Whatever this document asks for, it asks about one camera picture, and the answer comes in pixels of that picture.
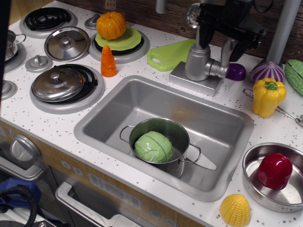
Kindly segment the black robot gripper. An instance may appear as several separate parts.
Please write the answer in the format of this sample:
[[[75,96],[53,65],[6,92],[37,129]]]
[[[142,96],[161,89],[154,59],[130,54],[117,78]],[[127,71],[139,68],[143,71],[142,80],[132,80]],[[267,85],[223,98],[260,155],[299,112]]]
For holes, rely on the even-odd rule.
[[[255,6],[253,0],[227,0],[223,4],[213,0],[200,2],[197,22],[200,25],[199,44],[202,48],[209,45],[215,31],[230,37],[230,62],[237,62],[247,49],[258,48],[266,31],[250,15],[251,8]]]

